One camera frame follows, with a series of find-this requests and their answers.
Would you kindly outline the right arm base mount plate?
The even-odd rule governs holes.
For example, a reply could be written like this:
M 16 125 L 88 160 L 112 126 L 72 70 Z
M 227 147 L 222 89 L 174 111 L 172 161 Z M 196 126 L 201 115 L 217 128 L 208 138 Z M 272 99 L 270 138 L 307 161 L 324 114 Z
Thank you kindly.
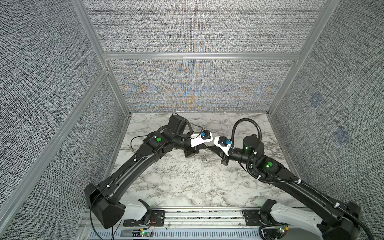
M 260 213 L 259 209 L 242 210 L 242 215 L 247 226 L 263 226 L 278 223 L 269 213 Z

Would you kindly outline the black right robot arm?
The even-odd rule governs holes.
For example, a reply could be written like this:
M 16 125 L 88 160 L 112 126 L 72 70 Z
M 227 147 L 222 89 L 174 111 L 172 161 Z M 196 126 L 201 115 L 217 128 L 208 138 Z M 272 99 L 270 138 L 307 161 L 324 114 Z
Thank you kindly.
M 259 209 L 259 234 L 263 240 L 278 240 L 295 226 L 311 232 L 323 240 L 355 240 L 363 223 L 361 208 L 353 202 L 340 202 L 322 193 L 295 176 L 277 160 L 264 153 L 264 144 L 257 135 L 246 136 L 242 148 L 237 148 L 227 137 L 215 137 L 210 151 L 222 158 L 242 164 L 257 181 L 272 185 L 304 204 L 308 210 L 297 210 L 266 200 Z

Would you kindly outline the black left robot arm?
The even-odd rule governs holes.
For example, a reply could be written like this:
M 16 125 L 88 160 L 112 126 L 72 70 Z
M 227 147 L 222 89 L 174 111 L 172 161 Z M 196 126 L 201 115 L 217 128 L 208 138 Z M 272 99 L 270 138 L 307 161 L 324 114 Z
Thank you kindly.
M 98 184 L 85 187 L 90 215 L 96 216 L 105 229 L 114 226 L 124 215 L 126 206 L 120 202 L 132 183 L 152 164 L 173 149 L 184 150 L 190 156 L 205 149 L 212 141 L 209 130 L 192 130 L 193 124 L 173 113 L 167 125 L 145 136 L 137 151 L 112 175 Z

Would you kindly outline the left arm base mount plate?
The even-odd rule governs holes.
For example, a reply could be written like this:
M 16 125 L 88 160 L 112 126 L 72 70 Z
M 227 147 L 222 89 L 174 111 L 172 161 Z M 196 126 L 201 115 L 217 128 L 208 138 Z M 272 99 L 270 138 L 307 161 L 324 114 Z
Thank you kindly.
M 148 228 L 149 224 L 154 227 L 163 227 L 165 221 L 165 211 L 163 210 L 151 210 L 146 213 L 140 220 L 128 220 L 123 221 L 124 227 L 144 227 Z

